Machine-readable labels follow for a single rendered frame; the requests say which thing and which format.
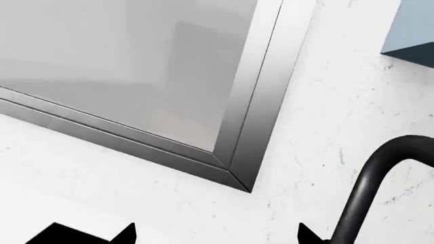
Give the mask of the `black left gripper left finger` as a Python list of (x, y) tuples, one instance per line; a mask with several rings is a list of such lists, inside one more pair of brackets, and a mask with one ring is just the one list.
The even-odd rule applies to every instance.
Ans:
[(110, 241), (77, 229), (52, 223), (25, 244), (136, 244), (135, 223), (130, 223)]

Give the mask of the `stainless steel sink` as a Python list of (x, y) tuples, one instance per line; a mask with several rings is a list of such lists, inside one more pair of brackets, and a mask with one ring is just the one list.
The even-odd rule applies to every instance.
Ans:
[(251, 192), (318, 0), (0, 0), (0, 115)]

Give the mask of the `black curved sink faucet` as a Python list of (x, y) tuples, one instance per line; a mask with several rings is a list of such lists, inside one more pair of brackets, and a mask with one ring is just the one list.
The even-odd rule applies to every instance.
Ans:
[(354, 244), (384, 177), (409, 159), (434, 168), (434, 138), (400, 136), (375, 150), (357, 177), (330, 244)]

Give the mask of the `blue box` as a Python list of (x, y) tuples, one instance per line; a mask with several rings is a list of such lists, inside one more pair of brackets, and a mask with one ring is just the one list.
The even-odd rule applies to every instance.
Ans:
[(401, 0), (380, 54), (434, 68), (434, 0)]

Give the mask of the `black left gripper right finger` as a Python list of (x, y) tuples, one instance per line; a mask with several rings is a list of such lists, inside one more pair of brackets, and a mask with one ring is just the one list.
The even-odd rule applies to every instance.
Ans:
[(303, 223), (299, 223), (298, 244), (328, 244), (328, 240), (321, 239), (309, 227)]

